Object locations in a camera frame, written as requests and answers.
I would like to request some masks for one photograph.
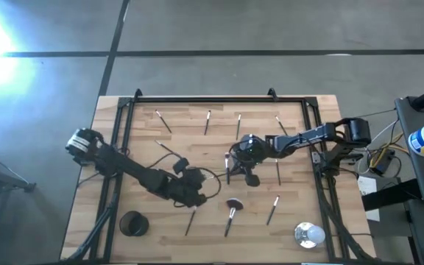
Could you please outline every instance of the wooden tabletop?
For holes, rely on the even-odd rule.
[[[341,118],[335,96],[316,97],[323,121],[337,121]],[[92,128],[100,131],[105,139],[110,139],[112,134],[117,101],[117,96],[102,96],[98,101]],[[155,110],[161,112],[172,133],[165,128]],[[207,135],[203,135],[205,118],[209,110],[211,110],[209,128]],[[154,163],[167,153],[155,143],[155,140],[158,140],[188,158],[192,166],[205,167],[217,174],[224,173],[224,153],[236,142],[239,114],[241,114],[240,137],[248,133],[260,137],[266,134],[283,134],[275,116],[279,116],[289,135],[305,130],[302,109],[297,103],[135,104],[129,139],[130,158],[145,166]],[[119,144],[124,132],[122,126]],[[176,158],[170,156],[157,167],[172,172],[175,161]],[[230,185],[226,184],[225,177],[221,177],[220,194],[197,209],[188,236],[184,236],[184,233],[191,209],[173,207],[172,201],[148,193],[136,179],[124,175],[117,223],[126,212],[138,211],[148,218],[150,227],[145,236],[127,237],[120,232],[116,224],[110,261],[119,263],[328,261],[324,244],[307,250],[294,240],[294,228],[297,224],[311,222],[322,225],[308,149],[297,150],[293,155],[280,160],[279,166],[281,186],[278,185],[275,162],[272,159],[266,159],[254,169],[254,173],[261,179],[259,187],[247,186],[243,176],[232,177]],[[93,168],[84,168],[80,179],[85,179],[93,173]],[[369,233],[355,177],[341,172],[336,179],[345,226],[351,233]],[[62,258],[70,256],[92,229],[101,186],[102,177],[95,177],[77,189]],[[201,192],[206,195],[213,194],[218,188],[215,180],[206,180],[203,186]],[[278,194],[279,204],[271,223],[266,226],[266,219]],[[225,225],[229,215],[225,201],[231,197],[239,198],[244,203],[244,210],[236,212],[230,233],[225,238]],[[335,234],[335,230],[327,232],[327,236],[333,237],[335,247],[338,249]],[[375,256],[370,236],[354,236],[354,238],[367,253]],[[100,255],[104,243],[105,234],[102,234]]]

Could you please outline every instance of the white light bulb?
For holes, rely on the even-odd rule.
[[[320,244],[325,240],[325,231],[317,225],[313,225],[307,230],[307,237],[315,244]]]

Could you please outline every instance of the black cup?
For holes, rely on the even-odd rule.
[[[137,211],[126,213],[119,222],[119,228],[126,236],[143,236],[148,227],[148,219]]]

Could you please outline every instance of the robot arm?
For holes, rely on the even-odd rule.
[[[175,168],[177,174],[183,173],[181,178],[161,169],[148,169],[106,144],[101,133],[89,129],[78,129],[66,149],[80,165],[93,163],[106,177],[124,172],[137,179],[148,192],[163,199],[173,199],[187,207],[200,206],[207,201],[205,195],[198,192],[204,176],[198,169],[187,169],[185,158],[181,158],[183,166],[178,172]]]
[[[340,125],[344,127],[344,133],[336,130]],[[295,136],[266,135],[265,140],[262,140],[255,135],[245,135],[230,148],[234,162],[231,172],[245,174],[249,186],[259,186],[258,176],[252,174],[252,169],[264,159],[285,158],[297,149],[328,141],[337,145],[331,151],[322,154],[324,160],[322,168],[334,170],[339,167],[339,161],[354,148],[370,144],[369,124],[363,119],[351,118],[326,123]]]

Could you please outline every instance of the concrete floor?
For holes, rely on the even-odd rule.
[[[109,51],[122,0],[0,0],[0,52]],[[129,50],[424,49],[424,0],[135,0]],[[106,57],[0,58],[0,160],[29,181],[0,221],[0,264],[56,261],[80,168],[64,146],[89,127]],[[107,95],[336,94],[343,116],[424,92],[424,55],[117,58]],[[376,133],[395,114],[369,117]],[[401,176],[413,177],[405,161]],[[409,261],[404,238],[378,255]]]

